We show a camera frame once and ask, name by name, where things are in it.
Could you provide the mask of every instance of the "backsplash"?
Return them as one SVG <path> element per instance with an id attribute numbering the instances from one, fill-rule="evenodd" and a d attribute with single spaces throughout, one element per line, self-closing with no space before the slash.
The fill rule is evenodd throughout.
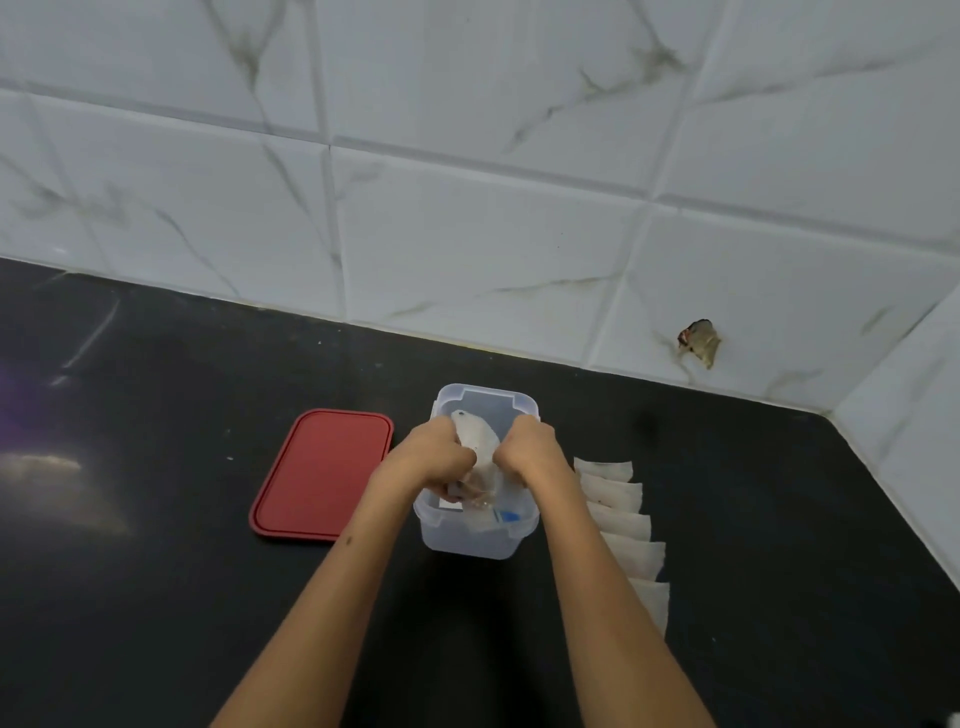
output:
<path id="1" fill-rule="evenodd" d="M 958 40 L 954 0 L 8 0 L 0 255 L 830 412 L 960 281 Z"/>
<path id="2" fill-rule="evenodd" d="M 960 287 L 841 402 L 836 421 L 960 587 Z"/>

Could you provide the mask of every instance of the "clear plastic container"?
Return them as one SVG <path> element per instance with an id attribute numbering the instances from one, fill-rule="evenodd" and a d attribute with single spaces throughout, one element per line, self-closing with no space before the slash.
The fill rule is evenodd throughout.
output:
<path id="1" fill-rule="evenodd" d="M 537 403 L 526 395 L 469 384 L 447 384 L 437 395 L 430 416 L 449 415 L 458 409 L 482 417 L 500 440 L 507 436 L 517 416 L 540 416 Z M 518 519 L 498 523 L 489 530 L 468 528 L 463 511 L 441 508 L 439 504 L 440 499 L 427 490 L 421 491 L 414 502 L 423 542 L 435 551 L 485 559 L 510 558 L 520 541 L 533 533 L 540 522 L 540 509 L 530 492 L 509 483 L 500 488 L 497 506 L 516 514 Z"/>

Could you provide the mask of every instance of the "paper tea bag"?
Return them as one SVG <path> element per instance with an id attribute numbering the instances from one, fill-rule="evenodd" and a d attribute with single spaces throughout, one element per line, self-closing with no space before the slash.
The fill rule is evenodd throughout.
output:
<path id="1" fill-rule="evenodd" d="M 655 581 L 657 574 L 663 568 L 663 559 L 666 557 L 666 544 L 663 541 L 634 541 L 626 536 L 617 536 L 614 533 L 603 533 L 604 541 L 613 552 L 613 558 L 620 565 L 623 572 L 633 579 L 648 579 Z"/>
<path id="2" fill-rule="evenodd" d="M 630 586 L 634 588 L 643 606 L 647 608 L 647 613 L 657 629 L 660 630 L 662 635 L 666 634 L 666 618 L 670 607 L 670 585 L 659 581 L 647 581 L 646 579 L 630 579 Z"/>
<path id="3" fill-rule="evenodd" d="M 608 508 L 606 505 L 587 501 L 587 508 L 593 521 L 601 531 L 626 536 L 636 541 L 650 541 L 650 517 L 639 513 L 626 513 Z"/>
<path id="4" fill-rule="evenodd" d="M 580 474 L 599 475 L 608 480 L 626 483 L 634 476 L 633 463 L 591 463 L 588 460 L 573 458 L 573 470 Z"/>
<path id="5" fill-rule="evenodd" d="M 493 464 L 493 451 L 500 445 L 500 438 L 482 417 L 458 409 L 450 415 L 457 427 L 460 444 L 477 453 L 473 470 L 461 483 L 460 495 L 466 502 L 475 505 L 490 505 L 496 498 L 499 471 Z"/>
<path id="6" fill-rule="evenodd" d="M 643 500 L 643 485 L 640 483 L 619 483 L 598 475 L 582 473 L 580 487 L 587 500 L 606 505 L 617 511 L 636 513 Z"/>

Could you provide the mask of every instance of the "container lid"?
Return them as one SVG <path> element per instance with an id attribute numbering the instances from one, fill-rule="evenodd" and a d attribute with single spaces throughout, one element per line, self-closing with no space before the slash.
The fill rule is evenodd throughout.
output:
<path id="1" fill-rule="evenodd" d="M 385 415 L 304 412 L 253 502 L 251 528 L 261 536 L 336 541 L 393 434 Z"/>

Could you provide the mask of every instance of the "black countertop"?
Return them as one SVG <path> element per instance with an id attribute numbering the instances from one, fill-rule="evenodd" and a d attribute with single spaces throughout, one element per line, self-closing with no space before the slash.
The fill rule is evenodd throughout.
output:
<path id="1" fill-rule="evenodd" d="M 720 725 L 960 710 L 960 594 L 821 417 L 0 261 L 0 724 L 206 724 L 326 553 L 247 524 L 290 424 L 400 438 L 455 381 L 634 461 L 667 641 Z M 512 724 L 579 724 L 542 527 L 490 562 L 411 513 L 345 725 Z"/>

